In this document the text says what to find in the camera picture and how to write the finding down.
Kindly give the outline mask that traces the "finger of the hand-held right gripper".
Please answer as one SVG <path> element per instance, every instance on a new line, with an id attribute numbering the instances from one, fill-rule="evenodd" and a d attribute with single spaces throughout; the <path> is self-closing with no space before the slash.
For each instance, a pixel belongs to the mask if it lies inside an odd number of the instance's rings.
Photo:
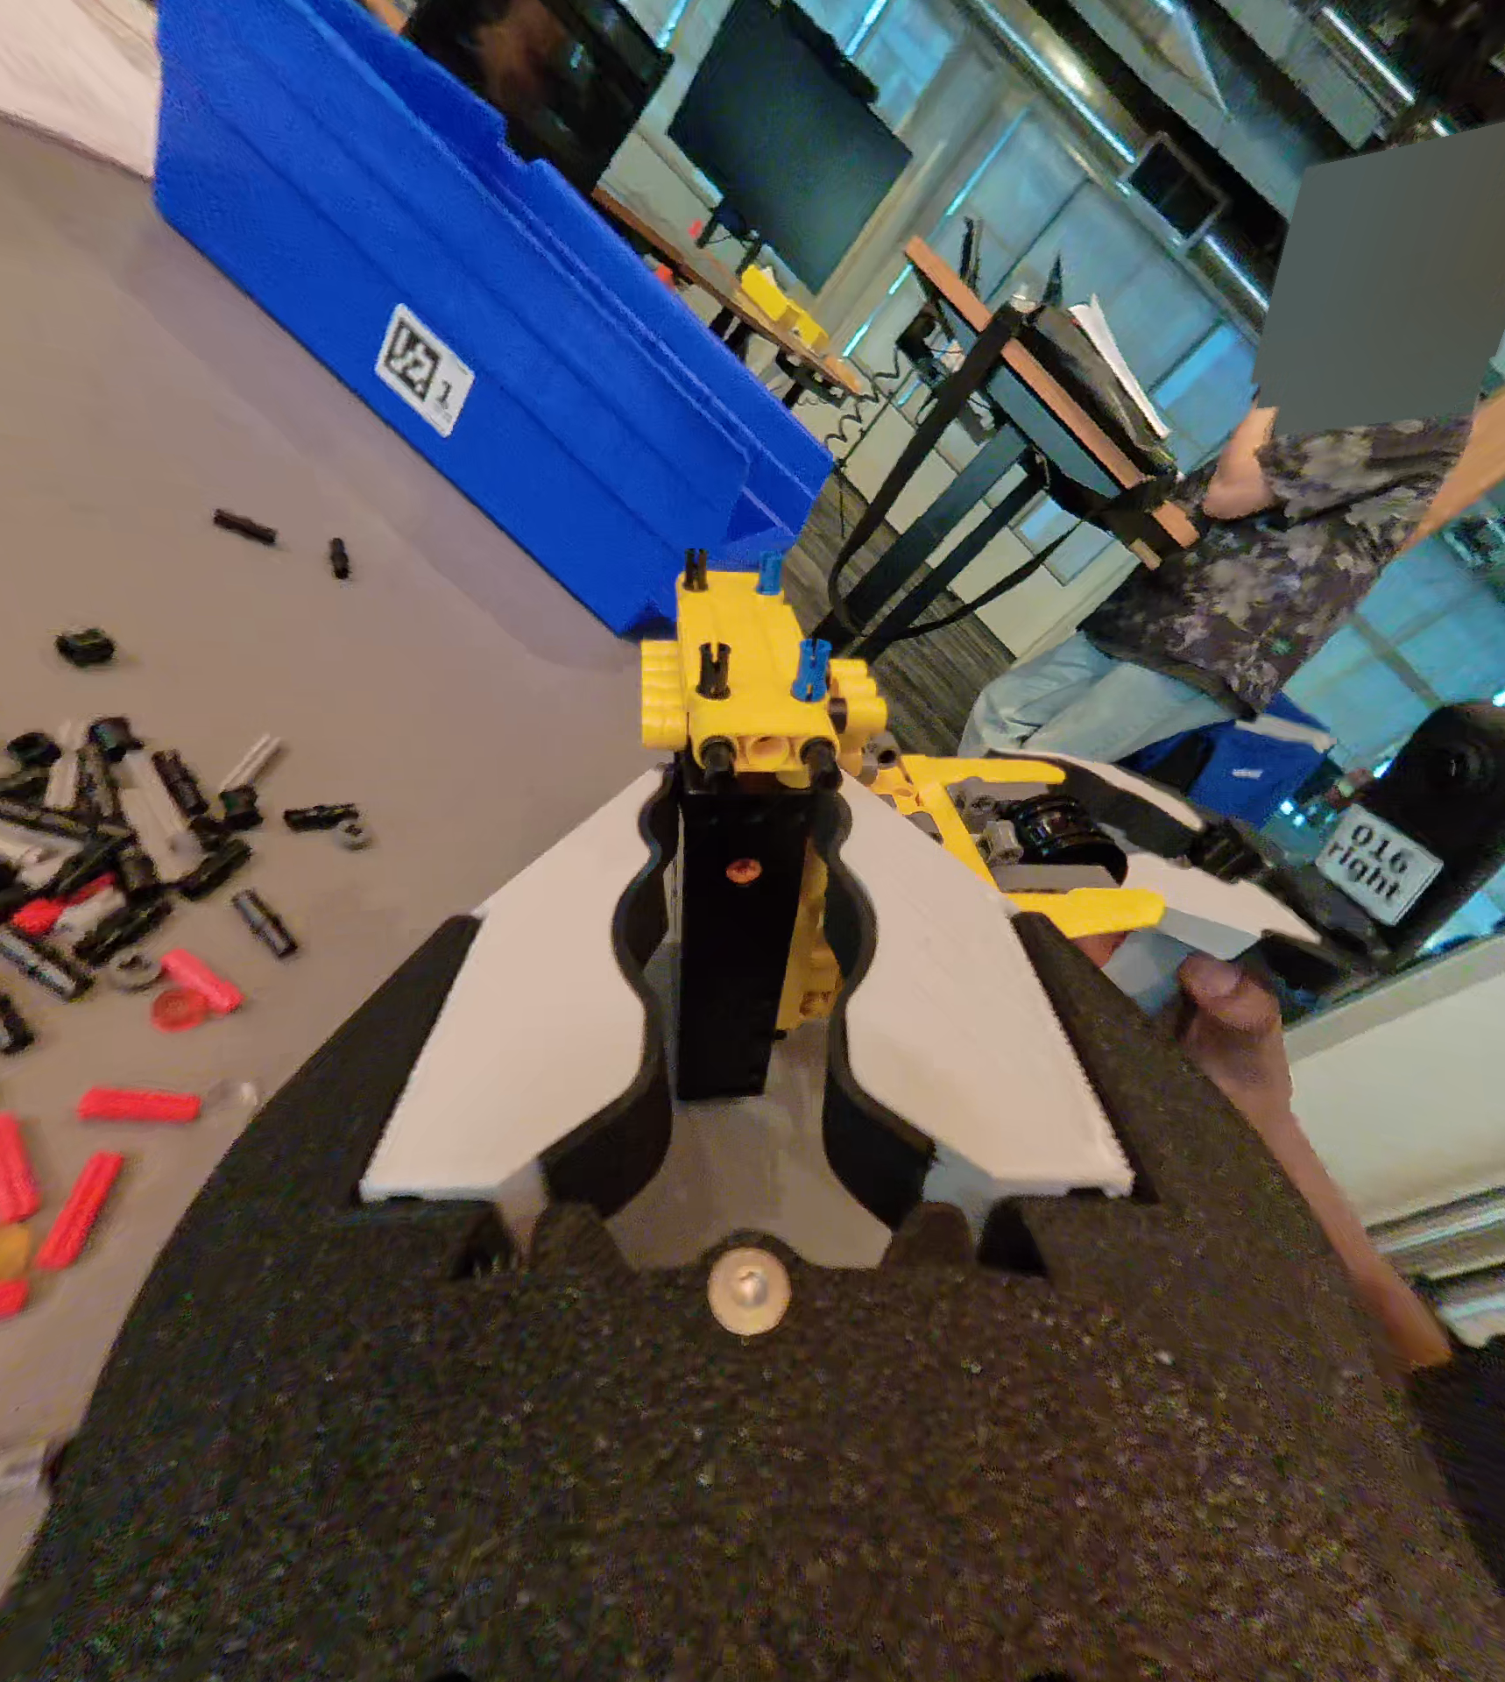
<path id="1" fill-rule="evenodd" d="M 1228 839 L 1219 820 L 1182 796 L 1114 766 L 1051 755 L 1061 771 L 1059 792 L 1129 852 L 1205 873 L 1228 871 Z"/>
<path id="2" fill-rule="evenodd" d="M 1170 964 L 1193 953 L 1236 960 L 1268 941 L 1320 951 L 1317 930 L 1256 881 L 1226 881 L 1182 859 L 1129 853 L 1124 887 L 1161 897 L 1159 922 L 1124 937 L 1124 965 Z"/>

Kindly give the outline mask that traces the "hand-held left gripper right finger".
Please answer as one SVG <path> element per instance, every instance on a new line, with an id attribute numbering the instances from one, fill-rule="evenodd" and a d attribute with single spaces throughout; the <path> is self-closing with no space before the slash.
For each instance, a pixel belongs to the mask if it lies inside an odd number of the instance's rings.
<path id="1" fill-rule="evenodd" d="M 926 831 L 847 778 L 818 810 L 823 936 L 839 971 L 821 1139 L 889 1234 L 951 1204 L 974 1241 L 1017 1200 L 1129 1200 L 1135 1167 L 1016 913 Z"/>

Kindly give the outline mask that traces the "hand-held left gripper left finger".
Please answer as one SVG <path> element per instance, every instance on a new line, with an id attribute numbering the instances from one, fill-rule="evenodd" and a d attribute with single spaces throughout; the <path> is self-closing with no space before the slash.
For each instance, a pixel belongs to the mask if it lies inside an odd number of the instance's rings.
<path id="1" fill-rule="evenodd" d="M 471 913 L 444 1002 L 362 1169 L 364 1206 L 618 1216 L 672 1142 L 669 1027 L 648 969 L 670 932 L 679 806 L 644 769 Z"/>

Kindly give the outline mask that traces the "yellow black toy brick model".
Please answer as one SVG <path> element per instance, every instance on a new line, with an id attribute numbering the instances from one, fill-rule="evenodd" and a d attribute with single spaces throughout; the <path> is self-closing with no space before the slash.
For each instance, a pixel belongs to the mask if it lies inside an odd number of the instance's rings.
<path id="1" fill-rule="evenodd" d="M 833 1008 L 842 973 L 812 841 L 825 797 L 865 776 L 896 817 L 965 857 L 965 822 L 945 799 L 974 764 L 896 766 L 870 666 L 804 633 L 783 563 L 725 570 L 686 549 L 672 629 L 639 647 L 639 738 L 667 759 L 677 803 L 672 1071 L 686 1102 L 763 1093 L 776 1043 Z"/>

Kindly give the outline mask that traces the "person's right hand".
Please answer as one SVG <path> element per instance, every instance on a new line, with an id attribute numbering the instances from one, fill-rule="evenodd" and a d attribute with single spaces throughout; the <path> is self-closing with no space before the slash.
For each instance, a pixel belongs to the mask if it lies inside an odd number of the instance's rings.
<path id="1" fill-rule="evenodd" d="M 1194 953 L 1177 973 L 1184 1057 L 1261 1134 L 1292 1121 L 1292 1076 L 1275 995 L 1242 965 Z"/>

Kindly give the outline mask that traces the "blue striped jacket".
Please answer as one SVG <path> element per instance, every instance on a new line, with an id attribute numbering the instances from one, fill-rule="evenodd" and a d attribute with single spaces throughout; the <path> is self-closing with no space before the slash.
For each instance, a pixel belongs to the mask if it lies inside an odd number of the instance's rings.
<path id="1" fill-rule="evenodd" d="M 1254 718 L 1194 727 L 1154 741 L 1119 768 L 1215 817 L 1259 829 L 1315 775 L 1336 738 L 1287 696 Z"/>

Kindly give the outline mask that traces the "pile of small brick pieces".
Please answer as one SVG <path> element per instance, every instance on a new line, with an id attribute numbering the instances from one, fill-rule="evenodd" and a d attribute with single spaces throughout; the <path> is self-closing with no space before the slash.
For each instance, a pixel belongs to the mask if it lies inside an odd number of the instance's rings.
<path id="1" fill-rule="evenodd" d="M 306 876 L 350 873 L 338 845 L 278 822 L 320 783 L 306 762 L 336 755 L 311 668 L 168 655 L 131 648 L 83 676 L 27 662 L 0 683 L 0 745 L 27 725 L 122 717 L 147 776 L 171 750 L 204 792 L 264 736 L 285 741 L 276 759 L 301 761 L 262 801 L 250 859 L 192 899 L 173 880 L 217 874 L 215 853 L 178 852 L 159 831 L 173 801 L 117 768 L 159 890 L 92 894 L 40 936 L 0 923 L 0 1505 L 29 1512 L 168 1228 L 283 1071 L 287 1016 L 325 1016 L 308 995 L 334 939 L 311 929 Z"/>

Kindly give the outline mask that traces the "wooden standing desk black legs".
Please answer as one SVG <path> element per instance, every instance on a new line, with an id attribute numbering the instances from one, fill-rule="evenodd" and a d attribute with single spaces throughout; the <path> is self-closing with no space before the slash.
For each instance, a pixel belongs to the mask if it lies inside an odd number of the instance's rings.
<path id="1" fill-rule="evenodd" d="M 930 636 L 1016 591 L 1084 527 L 1117 541 L 1145 568 L 1184 552 L 1198 529 L 1175 503 L 1180 478 L 1168 428 L 1126 363 L 1096 300 L 1068 305 L 1061 266 L 1049 270 L 1031 305 L 989 308 L 928 242 L 905 259 L 923 303 L 898 338 L 916 372 L 935 372 L 923 352 L 949 338 L 959 361 L 942 373 L 900 456 L 844 536 L 825 578 L 826 612 L 812 636 L 837 659 L 874 661 L 896 643 Z M 910 478 L 945 435 L 982 407 L 989 422 L 942 489 L 851 585 L 847 563 L 888 519 Z M 1033 505 L 1063 520 L 1014 570 L 975 599 L 926 620 L 926 612 Z"/>

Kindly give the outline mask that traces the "yellow plastic bin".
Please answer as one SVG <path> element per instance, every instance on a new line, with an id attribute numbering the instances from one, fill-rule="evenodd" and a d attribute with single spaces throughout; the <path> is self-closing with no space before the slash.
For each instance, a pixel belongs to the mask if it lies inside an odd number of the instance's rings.
<path id="1" fill-rule="evenodd" d="M 786 293 L 767 265 L 751 263 L 737 275 L 744 303 L 751 305 L 770 324 L 793 335 L 807 351 L 826 347 L 828 335 L 804 305 Z"/>

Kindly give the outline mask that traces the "long wooden desk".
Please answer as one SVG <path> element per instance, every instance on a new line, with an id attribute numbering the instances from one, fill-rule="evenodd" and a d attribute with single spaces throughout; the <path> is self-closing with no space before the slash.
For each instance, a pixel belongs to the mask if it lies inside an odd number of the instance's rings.
<path id="1" fill-rule="evenodd" d="M 679 240 L 602 184 L 592 189 L 590 202 L 672 286 L 698 291 L 716 307 L 707 329 L 735 358 L 742 361 L 755 340 L 772 349 L 776 368 L 786 379 L 784 408 L 795 408 L 804 396 L 840 407 L 844 401 L 861 401 L 872 393 L 847 361 L 825 347 L 807 345 L 793 326 L 749 298 L 740 277 L 704 247 Z"/>

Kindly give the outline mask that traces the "black TV monitor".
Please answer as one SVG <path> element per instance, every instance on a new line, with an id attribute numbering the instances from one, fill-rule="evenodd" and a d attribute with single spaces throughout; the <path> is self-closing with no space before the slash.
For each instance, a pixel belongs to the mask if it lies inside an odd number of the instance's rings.
<path id="1" fill-rule="evenodd" d="M 665 137 L 730 221 L 819 293 L 912 161 L 877 96 L 798 4 L 735 2 Z"/>

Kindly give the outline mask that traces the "blue plastic bin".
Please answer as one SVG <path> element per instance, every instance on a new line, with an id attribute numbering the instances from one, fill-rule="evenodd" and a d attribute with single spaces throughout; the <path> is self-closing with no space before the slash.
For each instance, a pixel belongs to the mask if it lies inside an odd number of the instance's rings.
<path id="1" fill-rule="evenodd" d="M 825 445 L 357 4 L 157 5 L 154 205 L 616 634 L 790 550 Z"/>

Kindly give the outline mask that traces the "black framed screen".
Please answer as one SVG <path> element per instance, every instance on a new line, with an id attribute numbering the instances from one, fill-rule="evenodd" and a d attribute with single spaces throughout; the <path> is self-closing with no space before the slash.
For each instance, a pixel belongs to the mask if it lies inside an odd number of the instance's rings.
<path id="1" fill-rule="evenodd" d="M 585 198 L 676 60 L 618 2 L 420 2 L 402 37 L 497 112 L 516 158 Z"/>

